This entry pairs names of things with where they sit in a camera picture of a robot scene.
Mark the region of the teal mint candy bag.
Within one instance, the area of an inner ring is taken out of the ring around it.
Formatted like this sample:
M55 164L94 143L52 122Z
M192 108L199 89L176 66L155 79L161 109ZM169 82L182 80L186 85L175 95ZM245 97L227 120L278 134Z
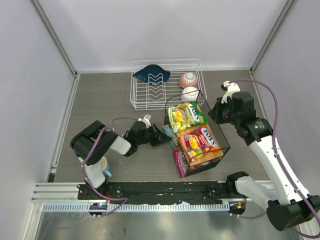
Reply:
M174 149L175 147L177 147L179 145L178 140L177 140L177 136L175 134L175 132L173 131L173 128L171 127L170 124L166 124L162 126L164 133L171 138L171 140L169 141L170 145L172 146L172 148Z

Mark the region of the wooden two-tier wire shelf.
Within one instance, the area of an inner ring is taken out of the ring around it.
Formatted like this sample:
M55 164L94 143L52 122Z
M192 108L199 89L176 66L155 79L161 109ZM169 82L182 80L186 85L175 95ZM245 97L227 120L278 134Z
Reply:
M176 94L165 102L162 129L170 138L181 178L216 167L230 149L220 126L209 117L210 110L200 90Z

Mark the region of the green candy bag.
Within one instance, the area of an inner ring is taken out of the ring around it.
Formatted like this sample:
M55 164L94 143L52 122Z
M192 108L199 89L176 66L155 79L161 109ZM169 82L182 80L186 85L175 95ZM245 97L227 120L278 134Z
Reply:
M207 117L198 109L196 101L171 106L167 109L167 114L174 133L208 123Z

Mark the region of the purple berries candy bag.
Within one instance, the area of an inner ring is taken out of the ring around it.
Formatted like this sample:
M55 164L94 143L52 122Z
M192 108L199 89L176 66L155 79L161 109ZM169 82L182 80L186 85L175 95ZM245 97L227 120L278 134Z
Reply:
M181 149L173 149L173 158L175 160L175 165L177 171L179 173L180 178L184 178L187 176L187 173L190 171L194 171L196 169L202 168L206 165L210 165L213 163L212 160L199 163L193 166L189 166L189 162L187 161L183 151Z

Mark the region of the orange fruits candy bag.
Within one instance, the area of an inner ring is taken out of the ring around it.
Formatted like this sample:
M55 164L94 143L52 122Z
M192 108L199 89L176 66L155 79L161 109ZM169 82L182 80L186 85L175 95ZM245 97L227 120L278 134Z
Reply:
M182 133L178 142L191 166L222 157L223 150L207 124L188 128Z

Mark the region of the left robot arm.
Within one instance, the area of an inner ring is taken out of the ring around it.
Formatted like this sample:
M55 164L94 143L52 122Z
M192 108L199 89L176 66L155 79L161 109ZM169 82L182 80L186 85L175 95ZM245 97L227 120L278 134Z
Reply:
M129 157L140 145L157 147L171 140L171 137L147 120L135 121L124 136L96 120L71 140L70 147L81 162L85 181L98 189L106 181L101 160L109 149Z

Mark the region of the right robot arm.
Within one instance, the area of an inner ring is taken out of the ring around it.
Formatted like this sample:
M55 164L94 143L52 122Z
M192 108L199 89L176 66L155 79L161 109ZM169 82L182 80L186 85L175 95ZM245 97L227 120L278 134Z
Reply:
M228 176L232 189L249 197L266 211L275 229L284 231L313 219L320 210L319 195L311 195L285 159L270 123L257 117L249 92L227 93L216 99L208 115L217 124L229 123L262 163L273 190L241 171Z

